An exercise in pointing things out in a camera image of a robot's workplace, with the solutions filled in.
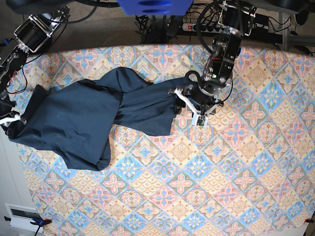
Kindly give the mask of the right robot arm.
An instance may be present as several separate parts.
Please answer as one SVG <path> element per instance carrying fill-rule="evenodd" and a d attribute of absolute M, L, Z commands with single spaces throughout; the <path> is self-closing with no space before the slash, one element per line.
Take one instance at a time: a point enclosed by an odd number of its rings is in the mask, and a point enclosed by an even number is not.
<path fill-rule="evenodd" d="M 53 34 L 68 22 L 70 14 L 66 2 L 13 0 L 7 5 L 22 15 L 28 15 L 14 31 L 14 38 L 5 42 L 0 52 L 0 126 L 6 135 L 12 137 L 12 126 L 27 124 L 19 112 L 12 110 L 16 102 L 10 100 L 11 92 L 7 90 L 12 78 L 24 68 L 30 54 L 48 50 Z"/>

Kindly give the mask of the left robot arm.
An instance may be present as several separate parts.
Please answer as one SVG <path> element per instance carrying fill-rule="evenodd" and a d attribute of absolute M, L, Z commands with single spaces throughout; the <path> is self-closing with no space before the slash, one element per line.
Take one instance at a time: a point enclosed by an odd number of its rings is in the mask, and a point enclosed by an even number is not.
<path fill-rule="evenodd" d="M 202 20 L 209 10 L 220 9 L 217 25 L 221 34 L 207 45 L 202 36 Z M 200 13 L 196 22 L 197 37 L 210 54 L 201 74 L 189 71 L 185 78 L 190 85 L 176 88 L 173 93 L 192 111 L 195 118 L 206 118 L 217 107 L 222 107 L 220 99 L 225 88 L 233 87 L 232 71 L 240 53 L 243 36 L 249 36 L 257 8 L 240 0 L 215 0 Z"/>

